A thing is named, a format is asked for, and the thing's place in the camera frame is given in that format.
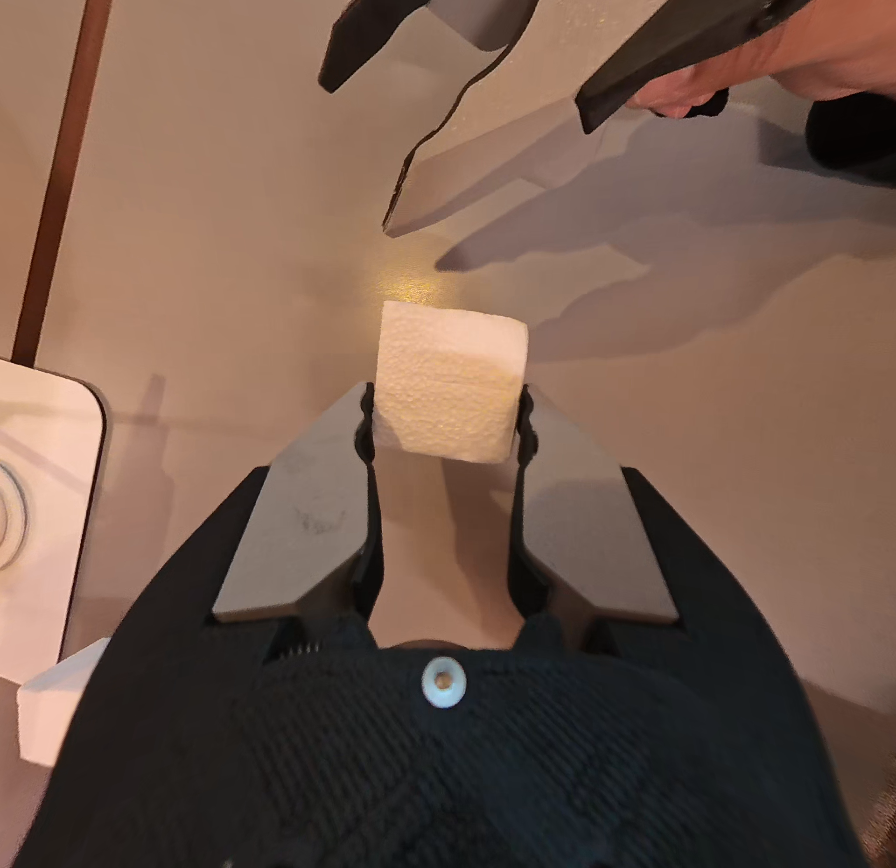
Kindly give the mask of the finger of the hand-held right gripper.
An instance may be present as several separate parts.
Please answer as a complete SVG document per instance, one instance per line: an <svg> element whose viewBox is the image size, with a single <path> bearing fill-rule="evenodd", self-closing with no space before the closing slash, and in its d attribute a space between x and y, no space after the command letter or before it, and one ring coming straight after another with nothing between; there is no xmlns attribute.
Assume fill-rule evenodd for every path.
<svg viewBox="0 0 896 868"><path fill-rule="evenodd" d="M537 0L349 0L333 23L318 75L333 93L372 59L404 20L424 8L482 52L509 45Z"/></svg>
<svg viewBox="0 0 896 868"><path fill-rule="evenodd" d="M595 156L575 97L667 0L538 0L518 39L470 80L408 157L384 219L393 238L515 180L564 185Z"/></svg>

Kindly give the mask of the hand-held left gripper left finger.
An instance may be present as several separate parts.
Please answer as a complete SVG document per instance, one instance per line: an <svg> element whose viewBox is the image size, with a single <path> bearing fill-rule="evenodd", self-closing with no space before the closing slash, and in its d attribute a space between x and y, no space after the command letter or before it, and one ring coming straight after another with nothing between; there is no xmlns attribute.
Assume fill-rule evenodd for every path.
<svg viewBox="0 0 896 868"><path fill-rule="evenodd" d="M373 406L374 385L353 386L273 459L215 619L370 619L385 576Z"/></svg>

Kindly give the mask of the person's right hand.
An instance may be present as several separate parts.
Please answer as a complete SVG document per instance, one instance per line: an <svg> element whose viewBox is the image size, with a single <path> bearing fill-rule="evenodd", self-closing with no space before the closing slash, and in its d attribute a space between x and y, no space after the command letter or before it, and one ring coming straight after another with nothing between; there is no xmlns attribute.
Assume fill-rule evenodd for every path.
<svg viewBox="0 0 896 868"><path fill-rule="evenodd" d="M682 119L718 91L771 78L797 97L895 96L895 0L812 0L750 42L647 83L626 107Z"/></svg>

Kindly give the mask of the white hard foam cube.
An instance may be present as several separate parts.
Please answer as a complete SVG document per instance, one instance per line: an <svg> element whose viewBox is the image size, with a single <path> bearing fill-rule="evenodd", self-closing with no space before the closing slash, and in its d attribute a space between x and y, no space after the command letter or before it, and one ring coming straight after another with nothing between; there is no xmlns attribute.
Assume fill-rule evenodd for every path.
<svg viewBox="0 0 896 868"><path fill-rule="evenodd" d="M22 684L16 694L20 758L51 769L84 690L110 638L88 647Z"/></svg>
<svg viewBox="0 0 896 868"><path fill-rule="evenodd" d="M529 328L515 318L383 305L373 435L377 448L496 465L509 458Z"/></svg>

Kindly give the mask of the white stand with wooden board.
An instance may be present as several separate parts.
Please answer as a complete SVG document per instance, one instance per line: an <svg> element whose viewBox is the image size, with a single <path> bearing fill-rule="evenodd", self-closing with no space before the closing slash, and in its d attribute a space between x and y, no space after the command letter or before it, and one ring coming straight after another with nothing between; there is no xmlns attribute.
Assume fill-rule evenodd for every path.
<svg viewBox="0 0 896 868"><path fill-rule="evenodd" d="M60 659L106 433L84 383L1 362L1 675Z"/></svg>

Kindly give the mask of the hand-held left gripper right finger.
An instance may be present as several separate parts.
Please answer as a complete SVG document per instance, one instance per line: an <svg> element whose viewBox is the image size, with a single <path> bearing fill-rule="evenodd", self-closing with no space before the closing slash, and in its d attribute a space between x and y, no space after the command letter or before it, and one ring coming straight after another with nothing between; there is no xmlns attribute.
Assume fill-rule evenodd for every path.
<svg viewBox="0 0 896 868"><path fill-rule="evenodd" d="M603 621L676 624L616 459L532 385L521 391L516 429L507 583L521 617L556 620L573 651Z"/></svg>

